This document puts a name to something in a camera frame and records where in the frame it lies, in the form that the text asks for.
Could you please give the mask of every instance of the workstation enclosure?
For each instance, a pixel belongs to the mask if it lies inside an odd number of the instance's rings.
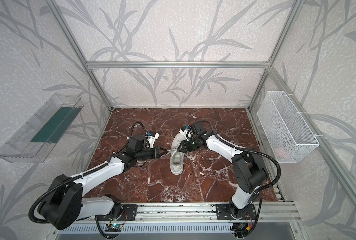
[[[112,108],[246,108],[279,158],[260,119],[278,91],[319,146],[281,164],[291,207],[267,204],[262,223],[290,216],[278,222],[294,239],[356,239],[356,1],[0,0],[0,150],[54,94],[83,104],[44,161],[0,157],[0,239],[58,234],[28,209],[88,168]]]

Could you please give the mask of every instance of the wall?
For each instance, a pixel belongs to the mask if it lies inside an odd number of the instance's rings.
[[[293,0],[56,2],[89,61],[267,61],[293,4]],[[112,104],[119,107],[247,106],[260,73],[260,69],[95,70]]]
[[[89,164],[109,112],[42,1],[0,0],[0,146],[54,93],[85,104],[43,163],[0,158],[0,239],[40,239],[27,212],[60,174]]]
[[[356,179],[356,1],[306,1],[273,66]],[[317,149],[281,169],[311,239],[356,239],[356,209]]]

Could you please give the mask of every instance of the black mounting plate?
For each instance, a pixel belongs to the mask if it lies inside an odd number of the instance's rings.
[[[230,213],[230,204],[215,204],[215,212],[217,213],[218,220],[235,220],[235,218],[233,218]],[[241,221],[246,220],[246,218],[245,218],[246,214],[250,215],[251,220],[255,220],[256,211],[255,211],[254,204],[248,204],[246,206],[246,212],[245,212],[245,214],[243,214]]]
[[[125,212],[126,214],[122,214],[116,221],[134,221],[135,215],[137,214],[137,204],[123,204],[121,206],[123,207],[122,212]],[[98,215],[98,221],[110,221],[110,218],[113,218],[113,216]]]

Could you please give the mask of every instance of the leaf pattern wallpaper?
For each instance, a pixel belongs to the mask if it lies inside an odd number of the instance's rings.
[[[89,61],[267,61],[293,5],[293,0],[56,2]],[[247,106],[246,95],[254,94],[263,70],[94,73],[113,106],[225,107]]]
[[[306,1],[274,68],[356,179],[356,1]],[[268,79],[254,117],[275,90]],[[318,150],[281,168],[283,192],[311,239],[356,239],[356,209]]]
[[[85,106],[43,163],[0,158],[0,240],[41,238],[46,225],[30,222],[29,207],[56,176],[88,166],[110,115],[44,5],[0,0],[0,146],[54,93]]]

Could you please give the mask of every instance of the green mat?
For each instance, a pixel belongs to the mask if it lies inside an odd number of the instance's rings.
[[[82,108],[62,107],[33,137],[31,142],[57,143]]]

